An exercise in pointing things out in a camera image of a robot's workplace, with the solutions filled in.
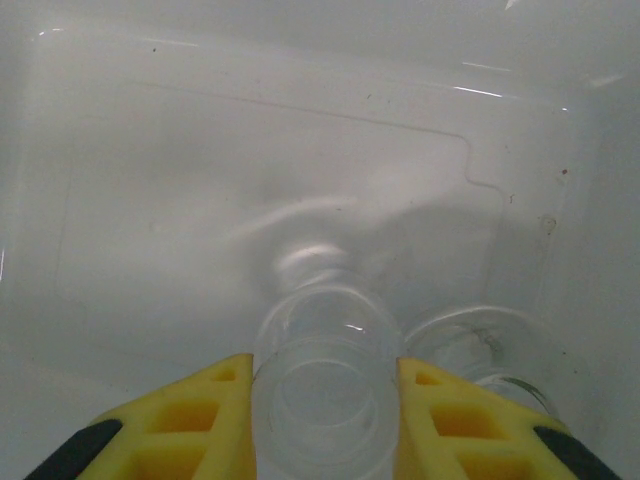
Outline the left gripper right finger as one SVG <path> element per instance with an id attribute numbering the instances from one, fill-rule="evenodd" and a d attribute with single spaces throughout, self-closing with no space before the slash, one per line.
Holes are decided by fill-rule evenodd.
<path id="1" fill-rule="evenodd" d="M 614 479 L 559 420 L 411 357 L 397 360 L 400 479 Z"/>

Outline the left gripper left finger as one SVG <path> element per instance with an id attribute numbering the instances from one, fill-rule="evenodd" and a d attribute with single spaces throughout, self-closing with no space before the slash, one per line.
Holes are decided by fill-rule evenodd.
<path id="1" fill-rule="evenodd" d="M 94 419 L 31 479 L 254 479 L 253 357 L 223 359 Z"/>

